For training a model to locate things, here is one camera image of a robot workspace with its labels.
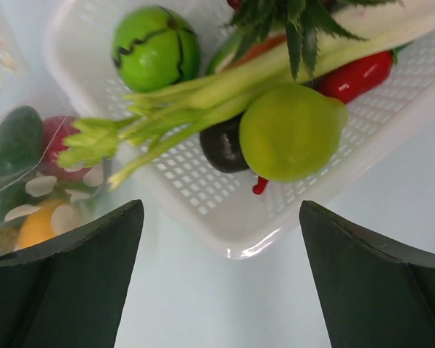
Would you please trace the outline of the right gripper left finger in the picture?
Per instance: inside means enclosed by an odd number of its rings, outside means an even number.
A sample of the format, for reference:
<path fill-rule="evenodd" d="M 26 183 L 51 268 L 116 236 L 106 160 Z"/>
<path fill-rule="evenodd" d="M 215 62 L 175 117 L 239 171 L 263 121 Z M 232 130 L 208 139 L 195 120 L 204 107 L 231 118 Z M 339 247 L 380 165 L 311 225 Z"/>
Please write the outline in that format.
<path fill-rule="evenodd" d="M 143 224 L 133 200 L 0 257 L 0 347 L 113 347 Z"/>

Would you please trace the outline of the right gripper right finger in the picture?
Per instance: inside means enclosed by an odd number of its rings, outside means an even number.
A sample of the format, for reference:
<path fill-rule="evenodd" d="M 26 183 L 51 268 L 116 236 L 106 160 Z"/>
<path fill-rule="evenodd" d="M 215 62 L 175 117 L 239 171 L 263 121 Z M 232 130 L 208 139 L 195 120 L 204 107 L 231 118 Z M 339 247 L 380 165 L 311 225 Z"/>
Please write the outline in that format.
<path fill-rule="evenodd" d="M 435 347 L 435 254 L 313 201 L 299 221 L 332 347 Z"/>

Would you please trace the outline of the yellow toy lemon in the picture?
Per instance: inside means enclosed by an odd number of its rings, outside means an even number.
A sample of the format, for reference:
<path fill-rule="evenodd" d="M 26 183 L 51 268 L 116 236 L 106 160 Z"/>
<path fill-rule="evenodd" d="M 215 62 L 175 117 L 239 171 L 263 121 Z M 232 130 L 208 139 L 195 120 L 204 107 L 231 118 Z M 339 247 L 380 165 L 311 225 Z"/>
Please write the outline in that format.
<path fill-rule="evenodd" d="M 17 248 L 24 249 L 71 231 L 81 225 L 78 209 L 64 199 L 47 199 L 38 205 L 20 229 Z"/>

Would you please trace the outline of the clear white-dotted zip bag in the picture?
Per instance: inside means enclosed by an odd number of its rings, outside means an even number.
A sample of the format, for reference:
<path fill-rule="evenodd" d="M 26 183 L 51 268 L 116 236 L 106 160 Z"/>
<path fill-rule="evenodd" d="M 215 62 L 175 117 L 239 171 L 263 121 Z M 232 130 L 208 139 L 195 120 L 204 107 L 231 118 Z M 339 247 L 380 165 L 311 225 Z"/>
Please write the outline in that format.
<path fill-rule="evenodd" d="M 7 115 L 0 118 L 0 125 Z M 82 181 L 61 181 L 39 171 L 45 152 L 44 149 L 39 163 L 32 169 L 15 178 L 0 180 L 0 256 L 19 250 L 17 240 L 23 223 L 47 199 L 63 199 L 73 204 L 81 216 L 80 226 L 93 216 L 96 195 L 104 187 L 109 164 L 102 162 L 87 167 L 90 170 Z"/>

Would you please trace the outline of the dark green toy cucumber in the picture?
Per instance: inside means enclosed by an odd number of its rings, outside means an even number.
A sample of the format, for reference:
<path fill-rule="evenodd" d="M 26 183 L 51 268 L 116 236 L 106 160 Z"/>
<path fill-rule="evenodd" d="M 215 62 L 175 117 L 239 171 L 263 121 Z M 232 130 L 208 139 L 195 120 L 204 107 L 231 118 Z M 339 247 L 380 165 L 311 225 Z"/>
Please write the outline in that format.
<path fill-rule="evenodd" d="M 0 180 L 12 179 L 37 165 L 44 152 L 44 123 L 25 105 L 12 110 L 0 125 Z"/>

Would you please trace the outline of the red toy tomato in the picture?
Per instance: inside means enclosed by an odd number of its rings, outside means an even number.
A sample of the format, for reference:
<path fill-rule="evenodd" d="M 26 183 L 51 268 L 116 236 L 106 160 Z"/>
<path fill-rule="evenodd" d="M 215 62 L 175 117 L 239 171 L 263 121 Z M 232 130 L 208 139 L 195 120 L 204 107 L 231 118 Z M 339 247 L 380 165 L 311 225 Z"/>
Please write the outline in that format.
<path fill-rule="evenodd" d="M 46 150 L 40 164 L 39 171 L 44 175 L 53 175 L 61 181 L 82 181 L 83 176 L 90 170 L 80 168 L 68 172 L 57 164 L 60 152 L 68 149 L 63 144 L 67 136 L 79 133 L 72 123 L 77 120 L 76 116 L 52 116 L 43 121 L 44 127 L 44 149 Z"/>

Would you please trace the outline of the green toy apple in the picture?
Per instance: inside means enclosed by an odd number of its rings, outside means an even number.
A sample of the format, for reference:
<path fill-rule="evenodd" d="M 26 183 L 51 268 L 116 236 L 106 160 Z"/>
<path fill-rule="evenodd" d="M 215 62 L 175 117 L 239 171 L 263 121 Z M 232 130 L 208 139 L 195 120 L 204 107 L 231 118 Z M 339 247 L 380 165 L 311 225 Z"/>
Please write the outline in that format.
<path fill-rule="evenodd" d="M 239 141 L 249 168 L 269 181 L 297 181 L 318 172 L 339 148 L 348 121 L 338 99 L 284 84 L 257 97 L 240 122 Z"/>

